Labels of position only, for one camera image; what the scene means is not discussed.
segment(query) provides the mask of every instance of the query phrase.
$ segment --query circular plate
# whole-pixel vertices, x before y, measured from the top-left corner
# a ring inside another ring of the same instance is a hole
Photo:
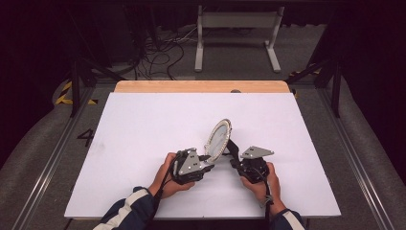
[[[227,147],[227,143],[230,140],[230,134],[231,122],[228,119],[221,120],[214,127],[207,144],[204,146],[205,154],[211,156],[207,160],[207,163],[212,165],[220,157]]]

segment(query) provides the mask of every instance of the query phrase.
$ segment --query striped sleeve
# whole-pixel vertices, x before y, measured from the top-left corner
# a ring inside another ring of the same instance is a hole
[[[302,217],[294,211],[285,209],[276,214],[271,221],[271,230],[305,230]]]
[[[147,189],[135,187],[132,195],[108,210],[94,230],[145,229],[152,214],[153,196]]]

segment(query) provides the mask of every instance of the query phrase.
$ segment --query metal frame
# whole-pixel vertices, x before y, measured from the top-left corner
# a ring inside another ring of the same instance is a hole
[[[194,71],[203,70],[203,28],[272,28],[272,35],[265,40],[265,48],[275,73],[280,73],[274,45],[281,25],[284,7],[271,12],[203,12],[202,6],[198,7],[197,16],[197,49]]]

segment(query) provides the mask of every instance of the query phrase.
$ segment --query white table surface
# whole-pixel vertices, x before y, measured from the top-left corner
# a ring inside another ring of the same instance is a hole
[[[340,216],[320,159],[290,93],[111,93],[65,217],[99,219],[135,186],[148,187],[168,152],[204,145],[222,119],[240,152],[272,150],[285,205],[303,217]],[[163,199],[156,219],[259,219],[253,194],[221,156],[187,192]]]

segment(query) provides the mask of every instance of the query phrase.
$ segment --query person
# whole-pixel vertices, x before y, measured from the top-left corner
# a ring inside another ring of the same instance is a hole
[[[104,229],[146,229],[148,222],[154,216],[154,196],[158,193],[165,174],[170,166],[170,162],[175,158],[176,153],[168,153],[165,162],[159,168],[152,184],[148,188],[135,187],[133,193],[125,199],[117,201],[101,218],[100,223],[94,230]],[[267,176],[273,204],[270,206],[270,229],[305,229],[301,216],[294,211],[285,207],[281,200],[281,186],[279,179],[275,173],[275,168],[272,163],[267,162],[269,175]],[[264,203],[266,189],[264,183],[251,184],[245,177],[241,177],[242,184],[251,190],[256,199]],[[195,182],[190,182],[184,185],[170,179],[170,174],[167,178],[167,183],[164,187],[161,198],[168,198],[177,192],[187,191],[194,186]]]

